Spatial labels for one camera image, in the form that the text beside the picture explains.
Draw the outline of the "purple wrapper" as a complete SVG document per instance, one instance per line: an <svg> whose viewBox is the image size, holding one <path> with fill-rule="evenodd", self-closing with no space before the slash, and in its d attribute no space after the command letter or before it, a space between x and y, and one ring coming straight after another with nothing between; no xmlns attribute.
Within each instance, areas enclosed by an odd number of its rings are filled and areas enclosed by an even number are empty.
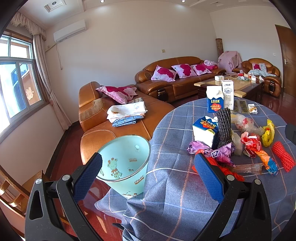
<svg viewBox="0 0 296 241"><path fill-rule="evenodd" d="M205 157L212 157L217 162L231 167L235 166L230 158L232 153L235 151L235 146L232 143L228 143L216 150L211 149L209 146L200 141L192 141L189 143L189 146L187 148L189 154L196 154L199 150L204 151L203 155Z"/></svg>

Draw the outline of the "black foam net sleeve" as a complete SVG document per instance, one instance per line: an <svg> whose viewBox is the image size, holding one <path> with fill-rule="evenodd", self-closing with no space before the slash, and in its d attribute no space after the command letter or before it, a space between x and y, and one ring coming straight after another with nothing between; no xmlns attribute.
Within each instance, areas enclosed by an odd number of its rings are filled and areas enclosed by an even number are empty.
<svg viewBox="0 0 296 241"><path fill-rule="evenodd" d="M231 137L231 111L229 108L217 111L218 118L218 148L232 142Z"/></svg>

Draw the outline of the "light green cartoon trash bin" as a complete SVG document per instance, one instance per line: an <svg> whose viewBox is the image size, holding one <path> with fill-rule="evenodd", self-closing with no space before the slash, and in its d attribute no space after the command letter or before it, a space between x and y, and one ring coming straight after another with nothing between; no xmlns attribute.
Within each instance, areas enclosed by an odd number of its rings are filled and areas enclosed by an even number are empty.
<svg viewBox="0 0 296 241"><path fill-rule="evenodd" d="M111 140L98 150L102 168L97 179L126 199L144 191L151 145L141 136L127 135Z"/></svg>

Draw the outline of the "red foam net sleeve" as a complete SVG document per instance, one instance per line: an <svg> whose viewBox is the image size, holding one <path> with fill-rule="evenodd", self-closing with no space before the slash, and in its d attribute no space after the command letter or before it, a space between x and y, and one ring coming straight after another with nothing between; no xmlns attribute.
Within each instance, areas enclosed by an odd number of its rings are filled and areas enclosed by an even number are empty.
<svg viewBox="0 0 296 241"><path fill-rule="evenodd" d="M286 172L290 172L295 167L294 158L285 150L283 144L280 141L275 142L271 150L276 156L279 157Z"/></svg>

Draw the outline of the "blue plaid tablecloth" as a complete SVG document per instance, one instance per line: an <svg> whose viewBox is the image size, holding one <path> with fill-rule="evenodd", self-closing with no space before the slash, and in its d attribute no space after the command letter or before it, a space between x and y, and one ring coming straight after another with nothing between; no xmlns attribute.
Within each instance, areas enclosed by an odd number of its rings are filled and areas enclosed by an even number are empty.
<svg viewBox="0 0 296 241"><path fill-rule="evenodd" d="M286 122L269 108L253 103L258 114L247 115L255 126L275 125L274 142L280 141L295 158L295 145L285 138ZM192 170L194 155L187 151L193 140L193 123L208 114L206 99L188 102L169 112L154 130L151 155L145 176L144 192L126 199L113 189L94 206L104 214L121 220L123 240L193 240L207 223L218 202L213 200L200 176ZM295 210L295 167L286 172L279 157L264 148L277 163L279 171L270 175L244 174L245 181L262 181L271 213L274 239Z"/></svg>

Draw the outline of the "clear plastic bag red print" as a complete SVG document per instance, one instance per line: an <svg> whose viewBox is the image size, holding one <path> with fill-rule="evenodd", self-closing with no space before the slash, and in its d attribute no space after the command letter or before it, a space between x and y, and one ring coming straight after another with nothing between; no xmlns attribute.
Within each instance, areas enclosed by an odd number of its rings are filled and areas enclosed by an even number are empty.
<svg viewBox="0 0 296 241"><path fill-rule="evenodd" d="M231 114L231 122L241 131L241 133L248 132L259 136L264 134L263 127L256 127L253 119L242 114Z"/></svg>

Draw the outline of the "blue white lying carton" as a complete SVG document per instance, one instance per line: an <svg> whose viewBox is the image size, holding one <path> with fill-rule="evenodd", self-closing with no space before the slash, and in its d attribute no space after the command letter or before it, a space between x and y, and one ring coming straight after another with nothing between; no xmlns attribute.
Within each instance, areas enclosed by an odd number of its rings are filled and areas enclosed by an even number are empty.
<svg viewBox="0 0 296 241"><path fill-rule="evenodd" d="M211 149L218 148L219 135L218 135L218 118L210 118L204 116L195 121L192 125L194 141L200 141Z"/></svg>

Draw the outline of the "dark clear flat packets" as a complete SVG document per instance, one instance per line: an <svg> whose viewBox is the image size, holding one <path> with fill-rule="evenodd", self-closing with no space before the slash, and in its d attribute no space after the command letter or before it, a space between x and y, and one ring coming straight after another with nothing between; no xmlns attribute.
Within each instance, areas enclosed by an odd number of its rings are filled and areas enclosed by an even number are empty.
<svg viewBox="0 0 296 241"><path fill-rule="evenodd" d="M234 100L233 113L249 114L246 100Z"/></svg>

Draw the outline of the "blue white Look milk carton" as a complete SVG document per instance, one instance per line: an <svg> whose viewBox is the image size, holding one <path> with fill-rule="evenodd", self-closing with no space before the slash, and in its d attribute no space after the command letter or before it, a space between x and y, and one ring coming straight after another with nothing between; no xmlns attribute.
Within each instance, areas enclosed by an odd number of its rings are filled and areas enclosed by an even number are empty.
<svg viewBox="0 0 296 241"><path fill-rule="evenodd" d="M224 108L224 94L222 92L222 86L207 86L206 96L208 113L215 113Z"/></svg>

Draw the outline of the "folded white cloth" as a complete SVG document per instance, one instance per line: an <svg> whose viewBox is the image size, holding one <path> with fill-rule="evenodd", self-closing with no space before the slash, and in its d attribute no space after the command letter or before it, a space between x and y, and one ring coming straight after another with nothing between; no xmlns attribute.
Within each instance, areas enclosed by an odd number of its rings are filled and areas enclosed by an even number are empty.
<svg viewBox="0 0 296 241"><path fill-rule="evenodd" d="M113 123L117 119L126 118L130 116L145 116L147 108L144 101L128 103L122 105L113 105L107 111L107 119Z"/></svg>

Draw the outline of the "pink floral pillow on chaise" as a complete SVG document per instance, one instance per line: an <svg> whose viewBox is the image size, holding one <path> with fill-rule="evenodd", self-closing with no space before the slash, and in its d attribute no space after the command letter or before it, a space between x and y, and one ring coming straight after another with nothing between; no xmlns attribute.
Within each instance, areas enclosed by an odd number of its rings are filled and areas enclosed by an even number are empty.
<svg viewBox="0 0 296 241"><path fill-rule="evenodd" d="M111 97L119 104L127 104L134 96L137 96L136 87L114 87L114 86L101 86L96 88L98 92Z"/></svg>

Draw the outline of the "pink blanket over stand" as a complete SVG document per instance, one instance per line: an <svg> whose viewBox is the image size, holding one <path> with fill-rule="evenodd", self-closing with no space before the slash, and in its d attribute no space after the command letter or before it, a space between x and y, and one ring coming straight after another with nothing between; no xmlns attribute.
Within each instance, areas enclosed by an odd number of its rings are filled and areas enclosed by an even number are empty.
<svg viewBox="0 0 296 241"><path fill-rule="evenodd" d="M241 67L241 56L237 51L225 51L218 57L218 68L231 73L233 69Z"/></svg>

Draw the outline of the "beige curtain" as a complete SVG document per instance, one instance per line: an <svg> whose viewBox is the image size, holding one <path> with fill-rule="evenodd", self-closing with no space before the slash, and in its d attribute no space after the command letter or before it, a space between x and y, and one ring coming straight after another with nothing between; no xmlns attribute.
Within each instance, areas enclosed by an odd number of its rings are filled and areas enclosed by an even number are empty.
<svg viewBox="0 0 296 241"><path fill-rule="evenodd" d="M28 32L33 36L33 49L35 54L35 59L37 63L37 69L39 75L41 77L41 81L44 85L44 88L48 94L50 103L53 107L53 110L56 114L56 117L65 131L71 125L71 121L67 114L65 113L62 105L60 105L51 85L51 80L49 77L49 71L46 61L46 54L45 54L45 41L46 41L46 32L43 28L39 25L34 23L32 20L24 16L19 11L13 16L11 20L11 24L15 27L21 26L28 30Z"/></svg>

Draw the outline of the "brown wooden door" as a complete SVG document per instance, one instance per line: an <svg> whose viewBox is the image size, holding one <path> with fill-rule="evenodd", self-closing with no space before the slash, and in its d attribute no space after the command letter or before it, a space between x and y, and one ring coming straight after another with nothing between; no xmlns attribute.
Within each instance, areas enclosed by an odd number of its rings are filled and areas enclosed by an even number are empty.
<svg viewBox="0 0 296 241"><path fill-rule="evenodd" d="M295 33L287 27L276 25L283 62L283 91L295 97Z"/></svg>

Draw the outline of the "window with frame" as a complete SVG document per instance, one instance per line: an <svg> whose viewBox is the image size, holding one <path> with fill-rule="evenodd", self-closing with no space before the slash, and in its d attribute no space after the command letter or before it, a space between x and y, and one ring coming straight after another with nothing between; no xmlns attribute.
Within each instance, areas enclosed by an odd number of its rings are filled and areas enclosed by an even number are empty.
<svg viewBox="0 0 296 241"><path fill-rule="evenodd" d="M5 30L1 35L1 142L47 104L33 40Z"/></svg>

